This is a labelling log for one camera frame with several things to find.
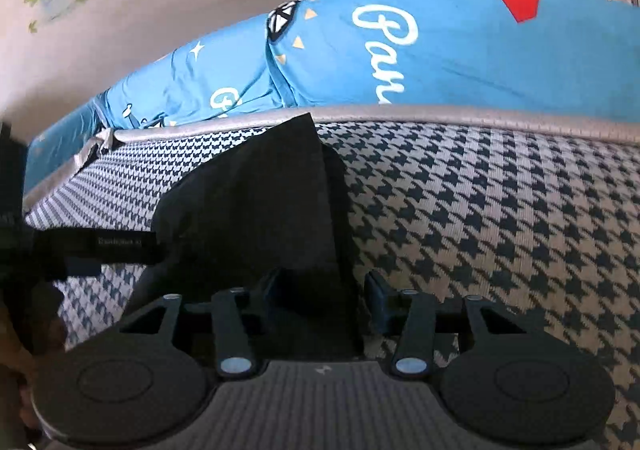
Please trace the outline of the blue cartoon print quilt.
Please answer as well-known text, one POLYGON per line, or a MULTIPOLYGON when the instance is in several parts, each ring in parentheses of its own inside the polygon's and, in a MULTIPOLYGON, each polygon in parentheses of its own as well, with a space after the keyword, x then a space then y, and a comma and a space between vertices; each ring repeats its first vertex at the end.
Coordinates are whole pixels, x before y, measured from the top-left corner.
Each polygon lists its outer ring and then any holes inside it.
POLYGON ((294 0, 128 74, 32 141, 33 189, 102 129, 333 105, 639 119, 639 11, 609 0, 294 0))

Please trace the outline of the black garment with striped cuffs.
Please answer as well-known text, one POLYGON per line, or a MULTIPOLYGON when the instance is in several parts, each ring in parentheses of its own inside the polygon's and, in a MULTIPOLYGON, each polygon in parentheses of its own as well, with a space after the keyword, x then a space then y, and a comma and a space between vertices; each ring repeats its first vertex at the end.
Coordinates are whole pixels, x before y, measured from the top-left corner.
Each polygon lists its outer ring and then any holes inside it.
POLYGON ((361 357, 368 319, 345 173, 306 114, 215 155, 157 204, 162 253, 127 311, 169 293, 195 304, 243 288, 241 319, 257 357, 361 357))

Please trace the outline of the houndstooth sofa cushion cover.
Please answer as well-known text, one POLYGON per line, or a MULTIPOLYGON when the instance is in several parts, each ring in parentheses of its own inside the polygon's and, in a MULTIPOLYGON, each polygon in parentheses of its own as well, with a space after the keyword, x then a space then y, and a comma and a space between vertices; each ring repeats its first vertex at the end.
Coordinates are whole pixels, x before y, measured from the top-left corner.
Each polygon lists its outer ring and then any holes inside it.
MULTIPOLYGON (((280 110, 118 131, 125 145, 51 186, 26 221, 149 229, 181 176, 310 112, 346 164, 356 275, 375 268, 441 300, 484 295, 589 350, 616 387, 603 447, 639 449, 639 123, 462 111, 280 110)), ((61 285, 68 348, 119 319, 141 271, 61 285)))

